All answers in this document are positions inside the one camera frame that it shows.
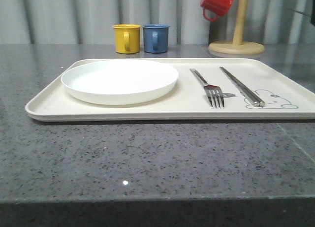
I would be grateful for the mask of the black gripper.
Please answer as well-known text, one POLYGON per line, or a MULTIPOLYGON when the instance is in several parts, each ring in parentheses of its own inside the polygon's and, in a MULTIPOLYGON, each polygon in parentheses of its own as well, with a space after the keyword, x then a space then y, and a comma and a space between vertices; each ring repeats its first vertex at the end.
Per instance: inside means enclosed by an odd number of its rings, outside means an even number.
POLYGON ((302 15, 305 15, 307 17, 310 17, 310 23, 315 26, 315 9, 312 8, 312 12, 311 14, 307 14, 306 12, 302 12, 302 11, 299 11, 299 10, 294 10, 294 12, 297 12, 299 14, 302 14, 302 15))

